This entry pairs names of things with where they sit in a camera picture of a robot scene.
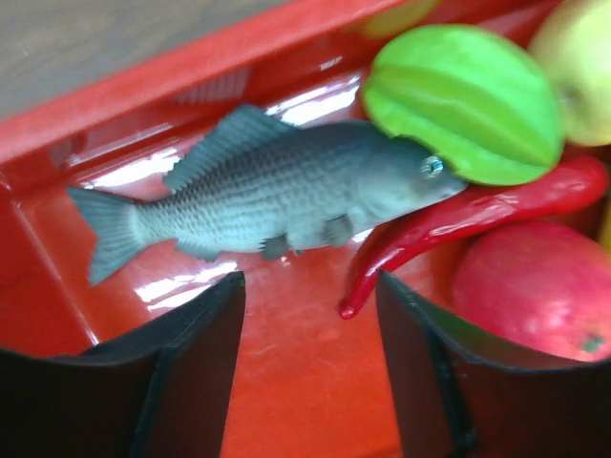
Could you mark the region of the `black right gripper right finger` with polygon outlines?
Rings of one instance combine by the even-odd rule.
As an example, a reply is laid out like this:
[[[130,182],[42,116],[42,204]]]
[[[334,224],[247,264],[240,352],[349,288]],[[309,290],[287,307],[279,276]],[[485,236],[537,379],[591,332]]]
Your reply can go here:
[[[375,286],[402,452],[407,457],[606,457],[610,363],[499,338],[390,273]]]

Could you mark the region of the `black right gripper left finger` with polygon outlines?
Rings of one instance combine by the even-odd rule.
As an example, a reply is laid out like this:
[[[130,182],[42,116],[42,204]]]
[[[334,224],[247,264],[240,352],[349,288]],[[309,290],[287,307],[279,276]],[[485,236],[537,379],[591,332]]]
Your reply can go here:
[[[243,272],[75,356],[1,353],[5,457],[217,457],[245,309]]]

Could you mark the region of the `grey toy fish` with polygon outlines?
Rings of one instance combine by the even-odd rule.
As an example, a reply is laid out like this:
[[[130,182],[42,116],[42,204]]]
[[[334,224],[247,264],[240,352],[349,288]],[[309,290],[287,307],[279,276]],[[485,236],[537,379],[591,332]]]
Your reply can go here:
[[[166,194],[149,201],[69,189],[96,236],[90,284],[167,240],[206,261],[340,247],[467,187],[411,137],[358,119],[297,127],[250,104],[222,118],[162,181]]]

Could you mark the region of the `red chili pepper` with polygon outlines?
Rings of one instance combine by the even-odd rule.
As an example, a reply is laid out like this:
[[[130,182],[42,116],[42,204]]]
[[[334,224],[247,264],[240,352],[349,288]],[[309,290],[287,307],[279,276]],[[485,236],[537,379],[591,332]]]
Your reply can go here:
[[[534,181],[509,187],[472,185],[465,191],[373,230],[350,267],[339,316],[356,317],[381,271],[392,272],[434,247],[503,223],[581,210],[609,189],[610,170],[592,156],[562,161]]]

